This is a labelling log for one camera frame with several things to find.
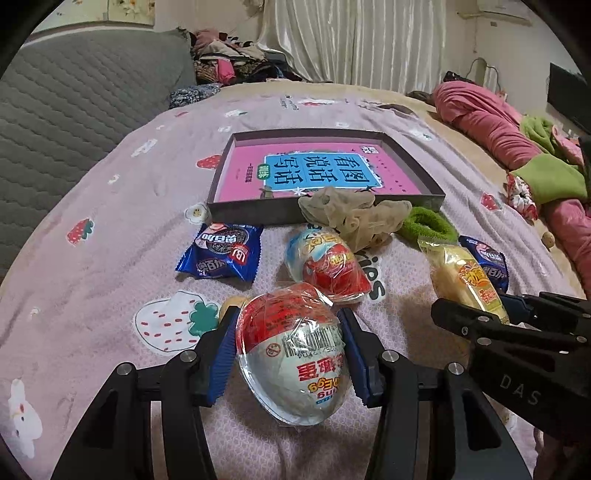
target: white curtain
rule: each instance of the white curtain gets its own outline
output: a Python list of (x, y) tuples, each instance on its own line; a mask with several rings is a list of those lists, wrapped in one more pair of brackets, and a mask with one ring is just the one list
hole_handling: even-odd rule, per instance
[(265, 0), (258, 44), (311, 82), (431, 92), (446, 0)]

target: quilted headboard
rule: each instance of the quilted headboard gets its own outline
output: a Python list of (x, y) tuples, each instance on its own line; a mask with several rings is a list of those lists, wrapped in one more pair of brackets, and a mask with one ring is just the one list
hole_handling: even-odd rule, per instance
[(0, 282), (82, 176), (194, 83), (179, 31), (81, 31), (20, 49), (0, 80)]

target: yellow round object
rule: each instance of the yellow round object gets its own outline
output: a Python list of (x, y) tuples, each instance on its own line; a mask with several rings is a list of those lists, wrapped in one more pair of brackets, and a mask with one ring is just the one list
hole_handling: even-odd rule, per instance
[(219, 315), (218, 321), (220, 321), (220, 322), (222, 321), (223, 316), (228, 311), (228, 308), (230, 308), (230, 307), (242, 308), (242, 306), (246, 303), (247, 300), (248, 299), (246, 297), (243, 297), (242, 295), (232, 295), (231, 297), (226, 298), (226, 300), (222, 304), (222, 308), (220, 308), (220, 315)]
[(542, 243), (548, 250), (550, 250), (556, 245), (556, 238), (554, 238), (554, 235), (551, 232), (544, 232), (542, 235)]

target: blue snack package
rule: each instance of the blue snack package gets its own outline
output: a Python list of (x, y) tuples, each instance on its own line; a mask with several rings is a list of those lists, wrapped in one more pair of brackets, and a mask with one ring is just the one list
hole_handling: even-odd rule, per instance
[(509, 271), (507, 270), (505, 256), (471, 236), (460, 235), (458, 241), (461, 246), (467, 248), (474, 255), (474, 258), (482, 267), (492, 285), (497, 290), (507, 293), (507, 289), (509, 288)]
[(176, 270), (197, 278), (255, 279), (261, 257), (262, 227), (212, 223), (202, 225)]

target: yellow snack package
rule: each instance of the yellow snack package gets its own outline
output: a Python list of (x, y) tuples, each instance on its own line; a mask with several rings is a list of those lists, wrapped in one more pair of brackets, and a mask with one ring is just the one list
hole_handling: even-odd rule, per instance
[(431, 264), (431, 281), (439, 298), (494, 313), (509, 324), (495, 288), (466, 248), (425, 237), (418, 239), (418, 246)]

